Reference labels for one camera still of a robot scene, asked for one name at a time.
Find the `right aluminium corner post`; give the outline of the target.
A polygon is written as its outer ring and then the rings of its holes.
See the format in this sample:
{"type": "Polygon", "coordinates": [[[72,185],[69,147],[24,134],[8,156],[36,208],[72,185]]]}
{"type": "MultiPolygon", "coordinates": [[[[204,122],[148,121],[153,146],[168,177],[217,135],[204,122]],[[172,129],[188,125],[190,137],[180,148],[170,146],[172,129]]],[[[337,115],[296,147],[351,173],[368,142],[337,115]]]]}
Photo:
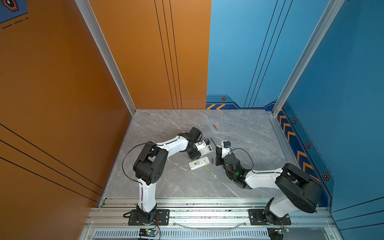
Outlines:
{"type": "Polygon", "coordinates": [[[288,78],[279,98],[272,110],[272,116],[277,117],[280,110],[282,110],[284,103],[287,101],[289,95],[303,74],[305,68],[310,62],[312,56],[317,50],[319,44],[327,33],[329,27],[334,21],[340,8],[344,4],[344,0],[331,0],[327,4],[320,20],[318,21],[309,41],[307,42],[297,64],[295,65],[290,77],[288,78]]]}

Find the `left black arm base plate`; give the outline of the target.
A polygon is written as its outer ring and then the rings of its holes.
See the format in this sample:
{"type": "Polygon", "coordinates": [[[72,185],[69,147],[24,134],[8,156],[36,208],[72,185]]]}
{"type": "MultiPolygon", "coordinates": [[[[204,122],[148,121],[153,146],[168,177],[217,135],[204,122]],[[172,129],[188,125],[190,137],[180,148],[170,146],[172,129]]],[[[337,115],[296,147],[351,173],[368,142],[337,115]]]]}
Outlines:
{"type": "Polygon", "coordinates": [[[147,220],[137,210],[133,210],[130,214],[129,226],[167,226],[170,220],[170,210],[156,210],[153,220],[147,220]]]}

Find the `aluminium corner post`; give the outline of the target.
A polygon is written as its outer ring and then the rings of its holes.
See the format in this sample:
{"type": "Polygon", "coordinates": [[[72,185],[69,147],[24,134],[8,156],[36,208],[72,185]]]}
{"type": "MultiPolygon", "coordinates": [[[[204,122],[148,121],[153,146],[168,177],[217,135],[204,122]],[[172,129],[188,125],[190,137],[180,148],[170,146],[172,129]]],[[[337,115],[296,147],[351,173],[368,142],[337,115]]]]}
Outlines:
{"type": "Polygon", "coordinates": [[[100,24],[96,18],[96,15],[92,9],[90,1],[75,0],[83,19],[85,20],[87,27],[103,57],[103,60],[108,67],[111,76],[131,114],[134,116],[136,113],[136,107],[132,100],[132,97],[128,91],[127,85],[122,77],[119,67],[114,59],[111,49],[107,43],[104,33],[100,27],[100,24]]]}
{"type": "Polygon", "coordinates": [[[334,21],[340,8],[344,4],[344,0],[331,0],[327,4],[320,20],[318,21],[309,41],[307,42],[297,64],[295,65],[290,77],[288,78],[279,98],[272,110],[272,116],[277,117],[280,110],[282,110],[284,103],[287,101],[289,95],[303,74],[305,68],[310,62],[312,56],[317,50],[319,44],[327,33],[329,27],[334,21]]]}

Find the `left green circuit board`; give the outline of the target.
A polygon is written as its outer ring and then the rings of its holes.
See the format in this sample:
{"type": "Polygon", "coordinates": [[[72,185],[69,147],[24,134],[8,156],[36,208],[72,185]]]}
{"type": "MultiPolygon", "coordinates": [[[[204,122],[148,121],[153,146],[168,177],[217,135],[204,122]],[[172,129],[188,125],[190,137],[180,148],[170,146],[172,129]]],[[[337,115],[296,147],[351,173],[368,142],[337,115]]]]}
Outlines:
{"type": "Polygon", "coordinates": [[[155,228],[139,230],[139,240],[154,240],[159,237],[160,237],[160,232],[155,228]]]}

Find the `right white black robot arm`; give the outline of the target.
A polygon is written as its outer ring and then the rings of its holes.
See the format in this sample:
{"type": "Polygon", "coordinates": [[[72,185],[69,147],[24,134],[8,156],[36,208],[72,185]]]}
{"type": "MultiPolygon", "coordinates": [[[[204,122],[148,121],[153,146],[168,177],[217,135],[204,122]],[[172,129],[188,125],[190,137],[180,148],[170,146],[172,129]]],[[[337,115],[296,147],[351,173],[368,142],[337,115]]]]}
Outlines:
{"type": "Polygon", "coordinates": [[[254,171],[242,167],[234,150],[216,147],[216,165],[222,166],[227,177],[241,189],[279,189],[283,195],[272,197],[265,209],[250,215],[252,221],[266,225],[290,225],[289,214],[302,211],[313,214],[323,192],[322,186],[297,166],[287,163],[282,168],[254,171]]]}

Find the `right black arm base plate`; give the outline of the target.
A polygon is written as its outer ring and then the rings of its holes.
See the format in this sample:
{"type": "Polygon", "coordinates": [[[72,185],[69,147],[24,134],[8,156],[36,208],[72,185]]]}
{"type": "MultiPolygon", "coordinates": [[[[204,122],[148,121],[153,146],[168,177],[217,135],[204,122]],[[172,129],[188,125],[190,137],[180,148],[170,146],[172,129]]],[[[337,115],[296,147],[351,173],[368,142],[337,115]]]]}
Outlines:
{"type": "Polygon", "coordinates": [[[249,209],[249,220],[252,226],[256,225],[284,225],[290,226],[292,224],[289,215],[285,215],[282,218],[275,216],[274,214],[267,212],[264,213],[261,209],[249,209]]]}

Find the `right small circuit board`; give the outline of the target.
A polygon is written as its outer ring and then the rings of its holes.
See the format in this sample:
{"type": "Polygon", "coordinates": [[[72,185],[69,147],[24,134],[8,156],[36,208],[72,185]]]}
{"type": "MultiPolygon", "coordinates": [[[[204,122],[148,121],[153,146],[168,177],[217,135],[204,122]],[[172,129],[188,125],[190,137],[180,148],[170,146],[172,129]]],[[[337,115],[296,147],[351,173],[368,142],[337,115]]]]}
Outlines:
{"type": "Polygon", "coordinates": [[[277,228],[275,230],[275,234],[277,235],[284,235],[285,233],[289,233],[290,232],[290,229],[288,227],[285,227],[285,226],[280,226],[279,228],[277,228]]]}

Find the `aluminium front rail frame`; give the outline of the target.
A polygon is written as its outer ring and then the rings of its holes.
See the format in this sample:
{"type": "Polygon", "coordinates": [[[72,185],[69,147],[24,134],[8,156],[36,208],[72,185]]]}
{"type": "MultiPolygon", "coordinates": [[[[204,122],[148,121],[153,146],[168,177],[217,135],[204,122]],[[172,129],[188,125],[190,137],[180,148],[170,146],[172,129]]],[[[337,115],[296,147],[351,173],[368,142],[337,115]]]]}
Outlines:
{"type": "MultiPolygon", "coordinates": [[[[167,226],[157,229],[155,240],[340,240],[342,235],[326,208],[313,214],[293,212],[289,233],[275,230],[284,225],[256,225],[249,220],[249,209],[261,209],[267,199],[251,198],[161,198],[158,210],[170,210],[167,226]]],[[[145,226],[129,226],[129,214],[136,207],[132,198],[106,198],[91,209],[80,238],[82,240],[139,240],[145,226]]]]}

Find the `left aluminium corner post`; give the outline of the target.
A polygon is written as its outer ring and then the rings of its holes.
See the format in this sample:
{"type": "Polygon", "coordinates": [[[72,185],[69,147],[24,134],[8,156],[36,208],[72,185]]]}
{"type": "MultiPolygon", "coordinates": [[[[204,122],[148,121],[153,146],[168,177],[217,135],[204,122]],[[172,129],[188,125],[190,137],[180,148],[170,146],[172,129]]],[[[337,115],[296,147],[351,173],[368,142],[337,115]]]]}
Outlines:
{"type": "Polygon", "coordinates": [[[132,97],[128,91],[127,85],[122,77],[119,67],[114,59],[111,49],[107,43],[104,33],[100,27],[100,24],[96,18],[96,15],[92,9],[90,1],[75,0],[83,19],[85,20],[87,27],[103,57],[103,60],[108,67],[111,76],[131,114],[134,116],[136,113],[136,107],[132,100],[132,97]]]}

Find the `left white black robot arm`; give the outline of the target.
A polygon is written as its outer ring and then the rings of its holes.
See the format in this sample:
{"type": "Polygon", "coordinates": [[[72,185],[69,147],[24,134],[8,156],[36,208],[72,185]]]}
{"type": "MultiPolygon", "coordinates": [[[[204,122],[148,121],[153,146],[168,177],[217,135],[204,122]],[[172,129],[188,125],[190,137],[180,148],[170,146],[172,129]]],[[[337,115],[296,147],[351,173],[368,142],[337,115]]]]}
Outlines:
{"type": "Polygon", "coordinates": [[[171,140],[162,143],[145,143],[133,170],[139,183],[139,202],[135,213],[145,224],[152,224],[156,217],[156,184],[161,178],[167,159],[179,152],[188,153],[191,160],[202,154],[196,144],[202,139],[202,133],[193,127],[188,133],[178,134],[171,140]]]}

